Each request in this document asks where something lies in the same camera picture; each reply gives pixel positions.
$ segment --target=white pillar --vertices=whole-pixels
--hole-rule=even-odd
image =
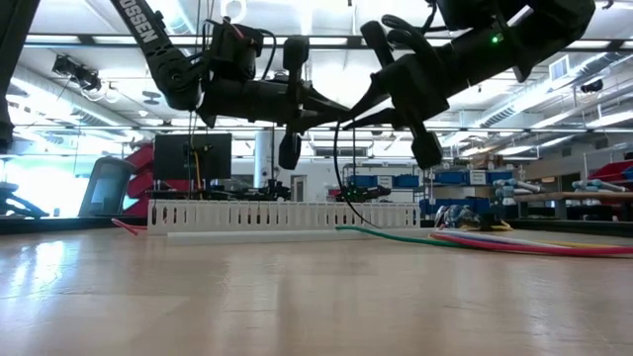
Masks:
[[[275,131],[275,176],[277,181],[282,182],[285,187],[290,187],[290,171],[279,166],[279,144],[285,133],[285,131]],[[272,178],[270,172],[273,160],[270,149],[272,135],[270,129],[262,130],[255,135],[255,171],[253,172],[255,188],[265,187],[268,180]]]

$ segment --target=black monitor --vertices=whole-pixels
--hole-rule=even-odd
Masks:
[[[196,159],[193,154],[187,156],[192,151],[191,147],[198,152],[201,179],[207,182],[212,179],[228,179],[231,142],[230,133],[157,135],[154,143],[154,179],[195,180]]]

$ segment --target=robotic arm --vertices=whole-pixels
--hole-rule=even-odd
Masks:
[[[302,80],[301,68],[310,50],[306,37],[292,36],[284,43],[287,78],[255,81],[254,60],[261,54],[267,31],[233,25],[229,18],[221,24],[207,20],[214,25],[210,48],[204,45],[201,53],[186,57],[164,32],[161,14],[154,14],[144,0],[112,0],[171,108],[196,111],[211,128],[217,115],[285,126],[279,162],[285,169],[297,165],[299,134],[322,124],[349,121],[347,130],[376,124],[410,128],[418,165],[426,168],[440,163],[441,146],[423,122],[447,110],[447,98],[511,67],[523,82],[534,65],[579,39],[595,10],[592,0],[426,1],[432,15],[421,28],[392,15],[382,18],[383,25],[392,29],[388,33],[376,21],[361,28],[382,69],[371,75],[367,93],[348,109]],[[532,13],[509,25],[508,20],[526,6]],[[434,48],[424,33],[438,9],[446,30],[469,31]],[[395,46],[413,53],[395,60]],[[393,109],[355,120],[390,97]]]

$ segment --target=red cable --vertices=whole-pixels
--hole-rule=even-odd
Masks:
[[[449,236],[443,233],[432,233],[431,237],[444,241],[461,243],[471,247],[512,252],[546,253],[567,256],[603,256],[616,254],[633,254],[633,247],[596,247],[596,248],[564,248],[564,247],[541,247],[510,245],[505,243],[482,242],[467,238]]]
[[[112,223],[115,224],[118,227],[122,227],[122,228],[126,229],[129,233],[133,234],[134,236],[138,236],[138,232],[140,230],[147,230],[147,226],[130,225],[130,224],[122,222],[122,221],[120,221],[118,219],[112,219]]]
[[[223,18],[223,20],[224,20],[227,24],[229,24],[231,27],[233,27],[233,29],[234,29],[234,30],[235,30],[235,32],[237,33],[237,36],[238,36],[240,39],[243,39],[243,38],[244,38],[244,34],[243,34],[243,33],[242,33],[242,32],[241,32],[241,31],[240,31],[240,30],[239,30],[239,29],[238,29],[238,28],[237,28],[234,24],[230,23],[229,21],[227,21],[227,20],[226,20],[226,19],[224,19],[224,18]]]

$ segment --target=green led light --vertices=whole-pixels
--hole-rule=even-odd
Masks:
[[[493,45],[497,45],[498,43],[500,43],[501,41],[503,41],[503,34],[498,34],[498,35],[494,35],[491,38],[491,43]]]

